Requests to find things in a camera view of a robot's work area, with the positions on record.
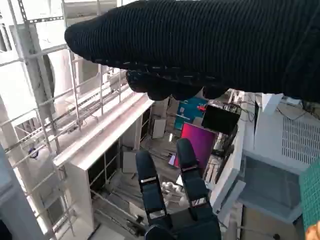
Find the black left hand blue tape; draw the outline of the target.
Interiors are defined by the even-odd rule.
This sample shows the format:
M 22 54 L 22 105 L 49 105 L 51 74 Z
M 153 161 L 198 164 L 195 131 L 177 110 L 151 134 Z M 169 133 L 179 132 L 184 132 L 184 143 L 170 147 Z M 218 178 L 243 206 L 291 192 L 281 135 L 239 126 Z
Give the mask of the black left hand blue tape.
M 218 217 L 210 205 L 209 191 L 191 142 L 176 142 L 180 175 L 188 208 L 169 214 L 161 191 L 157 170 L 150 153 L 140 150 L 135 155 L 138 182 L 148 220 L 146 240 L 220 240 Z

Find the black knitted gloved right hand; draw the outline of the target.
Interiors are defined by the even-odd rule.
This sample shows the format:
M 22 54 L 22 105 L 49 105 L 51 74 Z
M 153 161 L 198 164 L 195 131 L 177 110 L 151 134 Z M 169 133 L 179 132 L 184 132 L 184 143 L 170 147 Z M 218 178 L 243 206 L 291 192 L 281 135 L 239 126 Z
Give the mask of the black knitted gloved right hand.
M 317 0 L 138 0 L 69 26 L 69 49 L 151 100 L 227 90 L 320 100 Z

